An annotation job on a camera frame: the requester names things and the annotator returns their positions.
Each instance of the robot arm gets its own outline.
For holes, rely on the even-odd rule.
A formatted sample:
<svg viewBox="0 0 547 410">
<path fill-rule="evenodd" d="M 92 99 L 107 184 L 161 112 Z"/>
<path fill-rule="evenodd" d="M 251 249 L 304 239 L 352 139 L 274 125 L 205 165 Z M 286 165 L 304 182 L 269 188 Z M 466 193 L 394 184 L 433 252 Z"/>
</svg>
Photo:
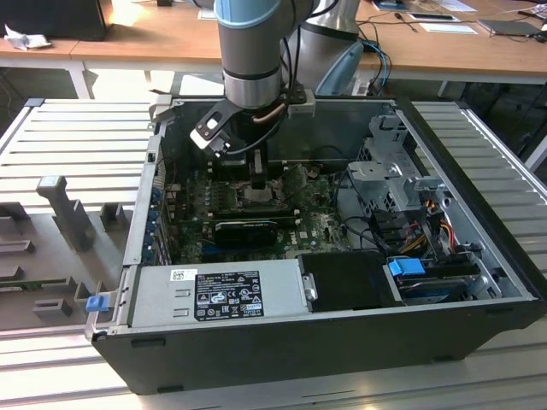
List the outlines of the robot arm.
<svg viewBox="0 0 547 410">
<path fill-rule="evenodd" d="M 226 100 L 216 104 L 191 133 L 200 149 L 209 148 L 217 156 L 260 149 L 279 128 L 291 94 L 282 96 L 281 40 L 306 19 L 310 18 L 291 41 L 295 49 L 302 37 L 299 79 L 304 86 L 321 95 L 339 94 L 361 60 L 355 23 L 359 0 L 192 1 L 213 8 L 219 21 Z M 258 114 L 265 113 L 262 119 L 268 121 L 256 121 Z M 230 138 L 223 131 L 229 121 L 237 123 L 237 134 L 247 143 L 244 149 L 229 150 Z"/>
<path fill-rule="evenodd" d="M 219 21 L 226 100 L 203 117 L 191 139 L 200 149 L 210 148 L 217 156 L 230 154 L 229 137 L 223 127 L 238 116 L 238 135 L 244 136 L 248 144 L 244 152 L 248 152 L 253 144 L 262 141 L 261 135 L 274 132 L 275 126 L 267 124 L 269 130 L 265 129 L 252 118 L 281 103 L 281 39 L 290 36 L 312 14 L 319 0 L 194 0 L 194 3 L 205 8 L 212 4 Z"/>
</svg>

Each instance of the blue clip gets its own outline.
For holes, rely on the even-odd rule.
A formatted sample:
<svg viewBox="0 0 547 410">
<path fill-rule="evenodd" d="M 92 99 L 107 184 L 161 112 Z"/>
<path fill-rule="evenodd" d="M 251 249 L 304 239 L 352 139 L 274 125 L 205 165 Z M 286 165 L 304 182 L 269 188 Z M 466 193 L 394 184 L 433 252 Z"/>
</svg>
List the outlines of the blue clip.
<svg viewBox="0 0 547 410">
<path fill-rule="evenodd" d="M 108 312 L 109 296 L 90 296 L 87 298 L 85 310 L 90 312 Z"/>
<path fill-rule="evenodd" d="M 388 267 L 390 268 L 392 276 L 423 275 L 426 273 L 426 270 L 419 259 L 395 259 L 393 262 L 389 263 Z"/>
</svg>

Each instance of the paper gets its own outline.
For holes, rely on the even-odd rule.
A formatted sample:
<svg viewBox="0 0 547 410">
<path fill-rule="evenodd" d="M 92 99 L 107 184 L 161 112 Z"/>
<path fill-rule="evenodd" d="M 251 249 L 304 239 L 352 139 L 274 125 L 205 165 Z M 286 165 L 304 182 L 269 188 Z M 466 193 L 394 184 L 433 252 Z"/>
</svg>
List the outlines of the paper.
<svg viewBox="0 0 547 410">
<path fill-rule="evenodd" d="M 477 11 L 473 7 L 467 6 L 460 0 L 435 0 L 435 3 L 440 4 L 449 11 L 465 11 L 468 13 L 473 13 L 474 11 Z"/>
<path fill-rule="evenodd" d="M 436 23 L 420 23 L 420 26 L 427 32 L 451 32 L 454 34 L 478 34 L 470 26 L 460 26 L 456 24 L 436 24 Z"/>
<path fill-rule="evenodd" d="M 213 10 L 201 9 L 197 13 L 197 18 L 199 20 L 216 20 L 216 14 Z"/>
<path fill-rule="evenodd" d="M 530 11 L 539 17 L 547 18 L 547 4 L 539 4 Z"/>
<path fill-rule="evenodd" d="M 26 34 L 11 30 L 7 25 L 4 25 L 4 27 L 6 29 L 6 35 L 3 36 L 3 39 L 16 49 L 27 51 L 28 49 L 37 49 L 51 45 L 47 38 L 41 34 L 31 34 L 27 36 Z"/>
</svg>

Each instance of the warning label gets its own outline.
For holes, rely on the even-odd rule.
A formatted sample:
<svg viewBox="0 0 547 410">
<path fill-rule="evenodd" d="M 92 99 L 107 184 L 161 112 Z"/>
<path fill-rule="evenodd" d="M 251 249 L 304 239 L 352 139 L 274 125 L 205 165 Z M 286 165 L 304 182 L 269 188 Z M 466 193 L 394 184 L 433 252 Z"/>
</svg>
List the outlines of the warning label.
<svg viewBox="0 0 547 410">
<path fill-rule="evenodd" d="M 196 275 L 194 312 L 199 321 L 264 316 L 258 271 Z"/>
</svg>

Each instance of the desk leg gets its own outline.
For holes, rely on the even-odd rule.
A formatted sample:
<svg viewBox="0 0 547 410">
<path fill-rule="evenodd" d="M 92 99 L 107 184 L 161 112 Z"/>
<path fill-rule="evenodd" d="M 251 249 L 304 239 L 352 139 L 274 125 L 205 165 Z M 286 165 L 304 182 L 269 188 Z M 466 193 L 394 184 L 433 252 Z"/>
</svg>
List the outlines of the desk leg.
<svg viewBox="0 0 547 410">
<path fill-rule="evenodd" d="M 525 162 L 530 171 L 535 172 L 541 163 L 547 158 L 547 135 L 538 147 L 532 152 Z"/>
<path fill-rule="evenodd" d="M 441 87 L 438 89 L 437 97 L 444 98 L 444 96 L 446 96 L 446 92 L 448 91 L 449 87 L 450 87 L 450 82 L 443 81 L 443 84 L 441 84 Z"/>
<path fill-rule="evenodd" d="M 80 67 L 68 69 L 70 73 L 70 78 L 72 79 L 72 84 L 76 90 L 76 94 L 79 99 L 94 99 L 93 91 L 91 91 L 87 84 L 85 83 L 85 70 Z"/>
<path fill-rule="evenodd" d="M 146 80 L 147 85 L 152 84 L 152 72 L 144 70 L 144 79 Z"/>
</svg>

